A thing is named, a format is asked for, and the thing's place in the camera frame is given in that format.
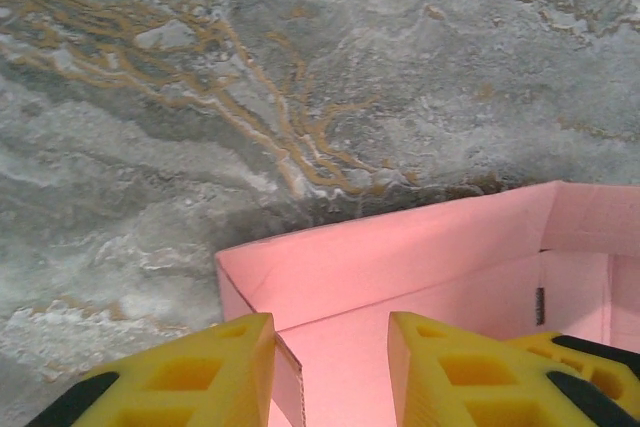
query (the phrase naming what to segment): marble surface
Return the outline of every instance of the marble surface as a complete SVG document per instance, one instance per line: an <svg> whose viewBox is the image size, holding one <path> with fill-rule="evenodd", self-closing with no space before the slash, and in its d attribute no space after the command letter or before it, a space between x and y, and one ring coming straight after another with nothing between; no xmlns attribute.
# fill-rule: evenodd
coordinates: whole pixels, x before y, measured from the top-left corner
<svg viewBox="0 0 640 427"><path fill-rule="evenodd" d="M219 321L221 248L639 183L639 3L0 0L0 424Z"/></svg>

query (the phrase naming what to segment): pink cardboard box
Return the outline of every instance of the pink cardboard box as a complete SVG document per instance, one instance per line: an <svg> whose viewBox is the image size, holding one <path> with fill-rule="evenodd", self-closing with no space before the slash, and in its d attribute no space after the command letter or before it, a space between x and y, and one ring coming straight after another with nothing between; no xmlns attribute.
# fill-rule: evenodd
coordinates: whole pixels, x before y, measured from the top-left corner
<svg viewBox="0 0 640 427"><path fill-rule="evenodd" d="M218 253L225 319L271 312L270 427L390 427L391 311L640 350L640 188L551 182ZM544 303L540 295L544 289Z"/></svg>

